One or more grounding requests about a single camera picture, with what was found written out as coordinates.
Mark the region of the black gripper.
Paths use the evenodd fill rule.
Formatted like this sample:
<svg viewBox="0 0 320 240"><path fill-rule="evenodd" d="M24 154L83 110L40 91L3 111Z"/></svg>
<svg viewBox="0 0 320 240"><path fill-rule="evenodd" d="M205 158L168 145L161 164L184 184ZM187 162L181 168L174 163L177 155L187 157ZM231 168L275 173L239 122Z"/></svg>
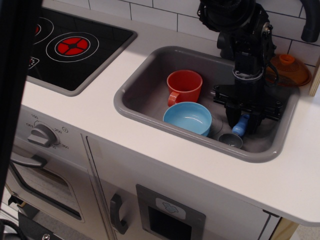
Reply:
<svg viewBox="0 0 320 240"><path fill-rule="evenodd" d="M264 73L255 76L233 72L234 84L215 85L213 101L225 107L228 124L233 128L243 112L249 114L247 132L254 134L263 119L278 121L283 104L267 93Z"/></svg>

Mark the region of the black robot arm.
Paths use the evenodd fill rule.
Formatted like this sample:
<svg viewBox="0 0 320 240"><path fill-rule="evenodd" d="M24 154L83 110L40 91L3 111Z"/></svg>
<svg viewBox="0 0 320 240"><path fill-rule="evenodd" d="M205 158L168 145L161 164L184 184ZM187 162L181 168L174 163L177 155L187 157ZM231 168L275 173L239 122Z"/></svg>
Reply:
<svg viewBox="0 0 320 240"><path fill-rule="evenodd" d="M266 92L266 72L275 70L271 59L276 46L263 7L254 0L202 0L197 14L203 25L219 33L220 56L234 62L234 83L213 88L213 100L224 105L229 126L234 127L243 112L249 114L249 134L264 119L278 121L283 104Z"/></svg>

